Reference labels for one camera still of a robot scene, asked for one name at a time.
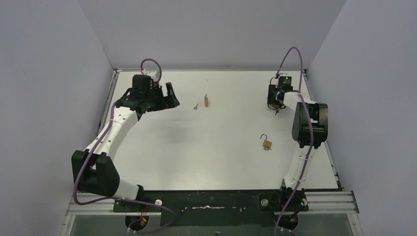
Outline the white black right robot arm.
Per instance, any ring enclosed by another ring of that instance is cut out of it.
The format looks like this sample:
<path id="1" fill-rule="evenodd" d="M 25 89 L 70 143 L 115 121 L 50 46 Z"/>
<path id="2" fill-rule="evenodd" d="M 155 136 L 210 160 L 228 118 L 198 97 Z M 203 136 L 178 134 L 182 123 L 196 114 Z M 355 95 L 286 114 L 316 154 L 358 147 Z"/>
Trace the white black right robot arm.
<path id="1" fill-rule="evenodd" d="M 297 144 L 283 183 L 286 188 L 301 191 L 311 160 L 328 137 L 328 105 L 304 98 L 292 86 L 292 77 L 285 73 L 276 80 L 275 85 L 268 86 L 267 106 L 276 112 L 286 108 L 294 111 L 291 134 Z"/>

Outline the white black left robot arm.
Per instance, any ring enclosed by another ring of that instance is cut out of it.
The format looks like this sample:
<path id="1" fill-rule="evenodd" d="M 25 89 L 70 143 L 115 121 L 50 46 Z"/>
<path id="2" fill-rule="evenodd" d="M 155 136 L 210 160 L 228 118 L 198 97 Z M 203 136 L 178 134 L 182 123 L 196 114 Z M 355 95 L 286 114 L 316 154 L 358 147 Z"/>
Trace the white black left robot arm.
<path id="1" fill-rule="evenodd" d="M 172 83 L 163 87 L 149 75 L 134 75 L 132 85 L 110 109 L 105 128 L 84 150 L 72 154 L 73 195 L 87 192 L 102 198 L 126 199 L 134 210 L 145 205 L 143 186 L 121 179 L 115 165 L 115 154 L 130 129 L 145 113 L 175 108 L 180 105 Z"/>

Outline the large brass padlock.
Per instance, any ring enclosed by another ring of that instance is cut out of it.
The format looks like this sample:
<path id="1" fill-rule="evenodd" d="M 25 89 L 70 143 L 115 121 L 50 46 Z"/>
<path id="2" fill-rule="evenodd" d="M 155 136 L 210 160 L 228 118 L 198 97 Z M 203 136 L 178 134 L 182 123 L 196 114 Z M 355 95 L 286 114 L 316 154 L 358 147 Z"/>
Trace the large brass padlock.
<path id="1" fill-rule="evenodd" d="M 204 96 L 204 104 L 205 104 L 205 107 L 208 107 L 209 106 L 209 99 L 208 99 L 208 95 L 207 94 L 205 94 L 205 96 Z"/>

